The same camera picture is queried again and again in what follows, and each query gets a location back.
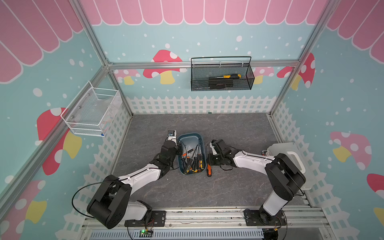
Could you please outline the green circuit board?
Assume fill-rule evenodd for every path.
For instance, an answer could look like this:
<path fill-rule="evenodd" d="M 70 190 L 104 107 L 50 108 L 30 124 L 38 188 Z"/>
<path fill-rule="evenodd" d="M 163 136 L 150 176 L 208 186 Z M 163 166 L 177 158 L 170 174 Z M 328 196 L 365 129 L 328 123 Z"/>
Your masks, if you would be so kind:
<path fill-rule="evenodd" d="M 154 231 L 151 230 L 140 230 L 139 237 L 140 238 L 152 238 L 154 235 Z"/>

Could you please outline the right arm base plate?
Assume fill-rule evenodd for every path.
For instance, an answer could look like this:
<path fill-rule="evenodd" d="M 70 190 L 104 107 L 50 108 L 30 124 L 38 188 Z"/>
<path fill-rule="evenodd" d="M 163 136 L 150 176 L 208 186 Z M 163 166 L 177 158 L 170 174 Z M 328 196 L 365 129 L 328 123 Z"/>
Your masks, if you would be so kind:
<path fill-rule="evenodd" d="M 245 209 L 243 211 L 247 226 L 263 227 L 274 226 L 282 227 L 287 225 L 284 212 L 280 210 L 275 216 L 270 216 L 265 211 Z"/>

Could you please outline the orange black large screwdriver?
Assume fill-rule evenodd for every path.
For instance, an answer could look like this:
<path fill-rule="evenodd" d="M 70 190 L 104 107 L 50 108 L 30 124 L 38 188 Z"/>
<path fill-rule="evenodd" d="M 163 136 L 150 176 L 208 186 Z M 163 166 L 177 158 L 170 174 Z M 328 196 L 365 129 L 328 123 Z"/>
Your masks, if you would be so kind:
<path fill-rule="evenodd" d="M 211 163 L 211 161 L 212 161 L 212 156 L 213 156 L 213 152 L 212 152 L 212 149 L 211 149 L 211 144 L 208 144 L 207 148 L 208 148 L 207 176 L 211 177 L 212 176 L 212 163 Z"/>

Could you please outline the yellow black screwdriver in basket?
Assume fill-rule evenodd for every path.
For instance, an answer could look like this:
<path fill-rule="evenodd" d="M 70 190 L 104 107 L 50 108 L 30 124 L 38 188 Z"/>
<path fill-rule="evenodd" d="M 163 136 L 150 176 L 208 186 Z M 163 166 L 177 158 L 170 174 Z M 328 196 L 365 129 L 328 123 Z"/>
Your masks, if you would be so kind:
<path fill-rule="evenodd" d="M 209 80 L 214 79 L 240 79 L 242 76 L 240 74 L 224 75 L 221 77 L 209 77 Z"/>

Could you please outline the teal plastic storage box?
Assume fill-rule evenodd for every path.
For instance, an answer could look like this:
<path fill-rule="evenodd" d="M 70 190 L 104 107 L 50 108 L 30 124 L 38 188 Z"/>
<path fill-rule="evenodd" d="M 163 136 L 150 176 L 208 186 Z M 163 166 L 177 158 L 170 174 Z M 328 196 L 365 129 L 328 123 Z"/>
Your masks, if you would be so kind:
<path fill-rule="evenodd" d="M 181 154 L 178 156 L 179 169 L 183 175 L 202 173 L 206 167 L 206 153 L 203 137 L 189 133 L 177 138 Z"/>

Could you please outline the aluminium front rail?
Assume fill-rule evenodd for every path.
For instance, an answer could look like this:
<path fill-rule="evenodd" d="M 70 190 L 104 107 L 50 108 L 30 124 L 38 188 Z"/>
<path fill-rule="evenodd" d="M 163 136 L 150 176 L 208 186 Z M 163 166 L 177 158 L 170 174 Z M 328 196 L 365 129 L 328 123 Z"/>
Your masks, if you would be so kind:
<path fill-rule="evenodd" d="M 252 207 L 214 207 L 214 208 L 165 208 L 163 227 L 151 223 L 149 230 L 176 229 L 239 229 L 247 228 L 244 210 Z M 259 224 L 258 228 L 327 228 L 330 226 L 321 208 L 305 205 L 287 205 L 283 217 L 271 225 Z"/>

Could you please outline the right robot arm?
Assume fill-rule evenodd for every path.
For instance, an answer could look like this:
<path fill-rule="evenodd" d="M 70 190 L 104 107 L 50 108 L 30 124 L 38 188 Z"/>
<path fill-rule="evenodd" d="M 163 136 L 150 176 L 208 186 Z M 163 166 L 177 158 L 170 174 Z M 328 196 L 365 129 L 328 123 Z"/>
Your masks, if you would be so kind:
<path fill-rule="evenodd" d="M 256 221 L 265 226 L 272 225 L 275 220 L 283 225 L 282 208 L 306 183 L 305 175 L 289 158 L 289 154 L 279 153 L 272 157 L 267 154 L 251 154 L 227 145 L 224 140 L 211 141 L 210 150 L 212 153 L 207 162 L 211 165 L 245 168 L 268 176 L 273 188 L 271 194 L 253 215 L 250 210 L 245 210 L 244 214 L 251 222 Z"/>

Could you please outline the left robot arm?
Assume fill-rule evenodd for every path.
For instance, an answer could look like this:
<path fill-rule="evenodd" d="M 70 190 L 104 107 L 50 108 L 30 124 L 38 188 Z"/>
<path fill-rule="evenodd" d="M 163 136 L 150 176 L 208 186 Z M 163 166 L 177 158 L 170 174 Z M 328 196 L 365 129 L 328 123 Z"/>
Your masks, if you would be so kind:
<path fill-rule="evenodd" d="M 87 206 L 87 213 L 107 229 L 121 221 L 138 221 L 145 226 L 152 221 L 152 207 L 143 201 L 130 201 L 133 193 L 149 183 L 164 177 L 181 153 L 181 145 L 175 140 L 163 143 L 161 151 L 142 169 L 116 177 L 107 176 Z"/>

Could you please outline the black object in basket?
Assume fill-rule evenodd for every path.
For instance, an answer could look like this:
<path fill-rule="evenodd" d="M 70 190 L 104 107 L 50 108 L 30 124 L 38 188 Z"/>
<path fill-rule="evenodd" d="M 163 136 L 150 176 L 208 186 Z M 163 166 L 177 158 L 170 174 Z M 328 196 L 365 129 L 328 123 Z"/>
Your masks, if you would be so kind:
<path fill-rule="evenodd" d="M 221 90 L 225 88 L 231 88 L 234 85 L 234 81 L 232 79 L 209 78 L 208 83 L 210 90 Z"/>

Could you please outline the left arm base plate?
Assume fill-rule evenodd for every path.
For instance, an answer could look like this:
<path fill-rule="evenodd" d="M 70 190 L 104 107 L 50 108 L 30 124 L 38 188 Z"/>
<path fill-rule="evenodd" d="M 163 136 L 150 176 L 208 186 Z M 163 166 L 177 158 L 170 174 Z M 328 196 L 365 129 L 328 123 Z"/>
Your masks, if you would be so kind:
<path fill-rule="evenodd" d="M 149 211 L 144 215 L 141 220 L 127 220 L 125 221 L 125 227 L 139 227 L 139 228 L 151 228 L 151 227 L 164 227 L 166 220 L 166 211 Z"/>

